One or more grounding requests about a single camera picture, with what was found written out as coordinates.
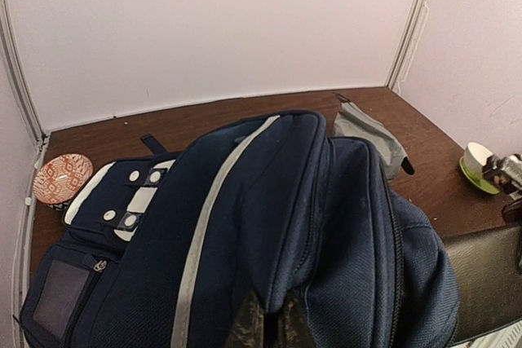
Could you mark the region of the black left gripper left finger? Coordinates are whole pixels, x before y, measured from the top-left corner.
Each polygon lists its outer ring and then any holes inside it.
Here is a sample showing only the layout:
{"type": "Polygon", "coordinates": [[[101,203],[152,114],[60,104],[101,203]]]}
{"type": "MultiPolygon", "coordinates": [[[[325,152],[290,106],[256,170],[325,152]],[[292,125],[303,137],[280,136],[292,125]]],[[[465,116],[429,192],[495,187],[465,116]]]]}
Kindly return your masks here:
{"type": "Polygon", "coordinates": [[[255,291],[249,291],[225,342],[227,348],[263,348],[265,311],[255,291]]]}

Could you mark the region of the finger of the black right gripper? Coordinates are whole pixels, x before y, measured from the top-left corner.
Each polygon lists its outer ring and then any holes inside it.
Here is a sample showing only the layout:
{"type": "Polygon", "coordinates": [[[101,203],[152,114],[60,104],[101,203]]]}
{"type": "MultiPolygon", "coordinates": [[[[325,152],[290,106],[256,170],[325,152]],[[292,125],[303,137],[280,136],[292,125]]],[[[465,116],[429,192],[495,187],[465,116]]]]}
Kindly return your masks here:
{"type": "Polygon", "coordinates": [[[521,193],[521,155],[491,155],[483,167],[484,179],[504,193],[521,193]]]}

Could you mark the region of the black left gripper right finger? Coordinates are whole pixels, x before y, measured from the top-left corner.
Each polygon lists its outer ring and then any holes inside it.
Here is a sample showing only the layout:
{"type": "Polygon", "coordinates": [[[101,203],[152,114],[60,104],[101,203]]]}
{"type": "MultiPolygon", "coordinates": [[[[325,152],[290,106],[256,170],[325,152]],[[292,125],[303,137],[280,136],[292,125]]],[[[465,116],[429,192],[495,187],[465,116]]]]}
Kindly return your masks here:
{"type": "Polygon", "coordinates": [[[284,348],[316,347],[304,310],[295,292],[289,292],[285,296],[282,312],[277,320],[276,346],[284,348]]]}

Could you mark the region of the navy blue student backpack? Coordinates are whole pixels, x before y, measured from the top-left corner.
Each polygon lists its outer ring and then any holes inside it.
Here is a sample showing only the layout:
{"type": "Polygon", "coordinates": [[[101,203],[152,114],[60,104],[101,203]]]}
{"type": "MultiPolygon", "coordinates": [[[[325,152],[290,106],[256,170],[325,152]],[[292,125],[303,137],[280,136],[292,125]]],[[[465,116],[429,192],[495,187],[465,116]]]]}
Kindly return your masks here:
{"type": "Polygon", "coordinates": [[[316,347],[446,347],[459,293],[375,147],[316,112],[239,121],[99,169],[19,316],[32,347],[225,347],[249,291],[264,347],[295,292],[316,347]]]}

